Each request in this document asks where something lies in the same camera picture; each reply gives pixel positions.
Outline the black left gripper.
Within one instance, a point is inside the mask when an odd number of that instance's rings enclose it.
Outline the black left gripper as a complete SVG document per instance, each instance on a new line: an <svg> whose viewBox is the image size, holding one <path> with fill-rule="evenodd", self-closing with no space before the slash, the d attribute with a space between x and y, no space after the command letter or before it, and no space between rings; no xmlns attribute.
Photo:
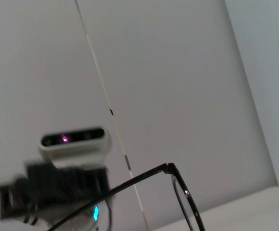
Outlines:
<svg viewBox="0 0 279 231"><path fill-rule="evenodd" d="M30 214L38 207L70 204L94 199L109 191L107 169L57 168L51 163L28 165L26 177L0 184L0 220L15 219L37 225Z"/></svg>

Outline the black thin-framed glasses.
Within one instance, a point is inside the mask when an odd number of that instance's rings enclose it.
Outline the black thin-framed glasses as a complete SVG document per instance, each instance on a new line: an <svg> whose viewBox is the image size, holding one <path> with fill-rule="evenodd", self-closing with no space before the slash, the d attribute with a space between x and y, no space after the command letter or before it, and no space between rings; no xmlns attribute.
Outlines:
<svg viewBox="0 0 279 231"><path fill-rule="evenodd" d="M62 226L63 224L65 224L67 221L73 219L75 216L77 216L78 214L80 214L82 211L97 205L98 203L102 202L102 201L107 201L108 199L110 199L111 197L113 197L115 194L147 179L150 178L160 172L163 172L165 174L170 174L171 178L172 178L172 184L175 190L175 194L177 196L179 205L181 207L181 210L184 214L185 220L187 221L187 224L189 226L189 229L192 230L191 224L190 224L190 220L186 214L186 211L183 207L183 204L181 202L181 198L179 197L179 193L177 192L177 186L176 183L178 183L180 185L180 187L183 190L183 194L186 197L190 208L192 210L192 213L195 217L196 223L198 225L199 231L206 231L200 212L192 198L192 195L187 187L187 185L185 184L178 168L176 167L176 165L174 163L163 163L157 167L154 167L118 186L116 186L115 188L107 191L106 193L103 193L97 197L95 197L95 199L91 200L90 202L84 204L83 206L81 206L80 208L78 208L77 210L75 210L74 212L70 213L69 215L67 215L66 217L64 217L62 220L58 221L56 224L54 224L52 227L50 227L47 231L56 231L60 226Z"/></svg>

